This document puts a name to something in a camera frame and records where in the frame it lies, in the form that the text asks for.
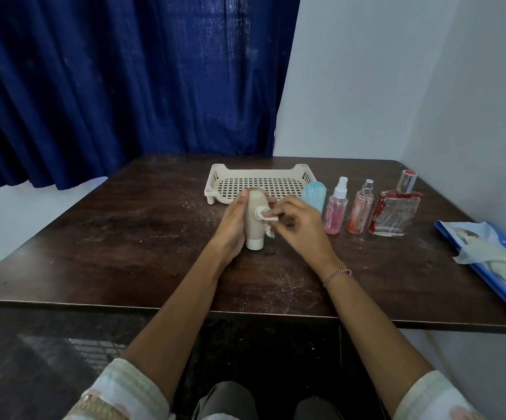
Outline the person's left hand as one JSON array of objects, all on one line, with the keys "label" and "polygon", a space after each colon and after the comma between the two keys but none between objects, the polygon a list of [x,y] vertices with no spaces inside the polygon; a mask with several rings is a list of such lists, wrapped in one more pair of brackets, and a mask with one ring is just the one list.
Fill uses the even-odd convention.
[{"label": "person's left hand", "polygon": [[[273,207],[277,198],[269,196],[265,190],[262,190],[269,201],[269,206]],[[214,247],[216,253],[220,256],[222,265],[226,267],[242,250],[246,237],[244,232],[244,216],[242,219],[229,218],[229,205],[224,212],[220,224],[211,239],[209,246]]]}]

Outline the beige squeeze tube bottle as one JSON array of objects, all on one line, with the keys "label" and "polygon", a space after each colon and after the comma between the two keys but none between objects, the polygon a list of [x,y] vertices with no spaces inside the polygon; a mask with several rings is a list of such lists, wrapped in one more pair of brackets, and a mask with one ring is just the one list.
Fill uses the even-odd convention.
[{"label": "beige squeeze tube bottle", "polygon": [[249,190],[249,199],[244,214],[244,232],[246,247],[249,250],[263,249],[265,237],[265,220],[262,214],[270,210],[267,196],[262,190]]}]

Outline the white wipe cloth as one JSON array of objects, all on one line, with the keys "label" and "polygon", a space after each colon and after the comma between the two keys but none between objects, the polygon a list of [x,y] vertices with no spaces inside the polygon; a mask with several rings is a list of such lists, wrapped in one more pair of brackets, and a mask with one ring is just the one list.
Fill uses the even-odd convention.
[{"label": "white wipe cloth", "polygon": [[278,222],[279,218],[277,216],[265,216],[265,213],[268,211],[270,211],[270,208],[268,206],[260,205],[256,207],[254,212],[254,219],[256,221],[258,232],[262,232],[263,236],[267,236],[273,239],[275,237],[275,233],[272,230],[270,223]]}]

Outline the person's left forearm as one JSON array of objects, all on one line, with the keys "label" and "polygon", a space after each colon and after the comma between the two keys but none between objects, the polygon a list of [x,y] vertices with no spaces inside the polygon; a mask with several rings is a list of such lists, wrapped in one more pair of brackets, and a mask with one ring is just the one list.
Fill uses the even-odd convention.
[{"label": "person's left forearm", "polygon": [[165,394],[173,394],[234,250],[208,245],[182,282],[124,351]]}]

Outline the person's right forearm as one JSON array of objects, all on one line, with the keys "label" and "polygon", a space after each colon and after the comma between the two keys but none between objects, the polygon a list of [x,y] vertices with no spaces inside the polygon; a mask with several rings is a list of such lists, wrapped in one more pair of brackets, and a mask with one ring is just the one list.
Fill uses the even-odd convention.
[{"label": "person's right forearm", "polygon": [[432,365],[406,339],[349,272],[324,285],[390,416]]}]

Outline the white patterned shirt sleeve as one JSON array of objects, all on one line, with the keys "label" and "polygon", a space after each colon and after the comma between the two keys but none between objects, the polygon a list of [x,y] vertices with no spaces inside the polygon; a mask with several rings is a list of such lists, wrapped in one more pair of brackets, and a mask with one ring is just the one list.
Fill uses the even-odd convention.
[{"label": "white patterned shirt sleeve", "polygon": [[63,420],[170,420],[159,388],[130,362],[112,361]]},{"label": "white patterned shirt sleeve", "polygon": [[403,397],[393,420],[486,420],[437,370],[418,379]]}]

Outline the cream perforated plastic tray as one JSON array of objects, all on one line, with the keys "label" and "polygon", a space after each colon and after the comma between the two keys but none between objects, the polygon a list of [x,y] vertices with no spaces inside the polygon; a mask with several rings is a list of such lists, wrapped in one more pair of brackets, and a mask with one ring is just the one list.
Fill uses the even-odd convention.
[{"label": "cream perforated plastic tray", "polygon": [[204,196],[210,205],[230,204],[242,190],[260,188],[280,200],[287,195],[301,196],[304,187],[316,181],[306,164],[296,164],[291,169],[229,169],[223,163],[215,163]]}]

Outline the person's right hand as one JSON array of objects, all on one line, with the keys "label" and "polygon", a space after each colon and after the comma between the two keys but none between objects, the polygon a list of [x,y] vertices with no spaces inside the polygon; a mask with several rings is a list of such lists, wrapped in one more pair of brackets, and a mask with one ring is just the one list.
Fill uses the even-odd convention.
[{"label": "person's right hand", "polygon": [[331,246],[318,210],[300,198],[289,195],[276,202],[265,216],[278,216],[281,213],[297,216],[295,228],[280,228],[278,222],[272,222],[272,229],[302,257],[324,285],[348,272]]}]

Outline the white crumpled tissue sheet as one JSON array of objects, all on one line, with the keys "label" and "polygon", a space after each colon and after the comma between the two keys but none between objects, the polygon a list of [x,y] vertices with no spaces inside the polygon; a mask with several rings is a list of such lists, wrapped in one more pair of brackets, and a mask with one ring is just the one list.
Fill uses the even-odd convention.
[{"label": "white crumpled tissue sheet", "polygon": [[451,229],[463,242],[454,261],[461,265],[480,264],[506,286],[506,248],[471,230],[462,227]]}]

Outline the pink spray bottle white cap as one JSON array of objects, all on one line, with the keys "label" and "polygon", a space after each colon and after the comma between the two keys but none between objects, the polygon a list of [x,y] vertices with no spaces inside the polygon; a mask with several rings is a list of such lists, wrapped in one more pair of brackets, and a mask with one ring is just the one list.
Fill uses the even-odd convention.
[{"label": "pink spray bottle white cap", "polygon": [[333,194],[328,199],[325,211],[324,229],[329,235],[336,235],[341,230],[348,204],[347,182],[348,178],[341,176]]}]

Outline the grey trousers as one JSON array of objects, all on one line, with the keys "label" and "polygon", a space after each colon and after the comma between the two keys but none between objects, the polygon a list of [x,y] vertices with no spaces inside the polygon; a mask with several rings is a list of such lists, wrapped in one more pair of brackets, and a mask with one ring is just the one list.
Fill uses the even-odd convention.
[{"label": "grey trousers", "polygon": [[[219,382],[201,398],[192,420],[259,420],[252,393],[234,381]],[[300,401],[292,420],[344,420],[330,402],[316,396]]]}]

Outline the square glass perfume bottle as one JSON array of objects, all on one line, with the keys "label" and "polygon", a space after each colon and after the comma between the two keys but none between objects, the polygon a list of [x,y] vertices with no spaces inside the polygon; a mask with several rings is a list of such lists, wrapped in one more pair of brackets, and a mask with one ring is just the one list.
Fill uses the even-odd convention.
[{"label": "square glass perfume bottle", "polygon": [[413,190],[417,173],[404,169],[392,190],[380,193],[368,233],[382,237],[402,237],[416,215],[423,194]]}]

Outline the pink spray bottle silver cap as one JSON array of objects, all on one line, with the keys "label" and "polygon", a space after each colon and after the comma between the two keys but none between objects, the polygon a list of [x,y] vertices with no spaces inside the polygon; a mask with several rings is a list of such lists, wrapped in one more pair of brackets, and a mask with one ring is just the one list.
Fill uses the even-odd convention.
[{"label": "pink spray bottle silver cap", "polygon": [[358,235],[363,232],[369,216],[369,211],[373,204],[373,185],[373,180],[366,180],[361,190],[359,190],[354,197],[347,225],[347,231],[351,234]]}]

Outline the light blue plastic bottle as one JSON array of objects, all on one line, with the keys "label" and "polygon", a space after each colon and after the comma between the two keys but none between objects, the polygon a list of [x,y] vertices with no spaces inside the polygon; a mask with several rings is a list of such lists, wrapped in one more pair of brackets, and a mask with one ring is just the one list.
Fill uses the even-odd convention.
[{"label": "light blue plastic bottle", "polygon": [[309,206],[318,210],[319,214],[322,215],[323,208],[325,206],[326,194],[326,186],[319,181],[313,181],[305,185],[301,192],[300,199]]}]

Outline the dark blue curtain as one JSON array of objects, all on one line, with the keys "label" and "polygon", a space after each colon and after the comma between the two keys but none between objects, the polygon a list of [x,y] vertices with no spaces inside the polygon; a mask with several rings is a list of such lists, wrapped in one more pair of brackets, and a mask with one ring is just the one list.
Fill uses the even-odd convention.
[{"label": "dark blue curtain", "polygon": [[271,156],[300,0],[0,0],[0,187]]}]

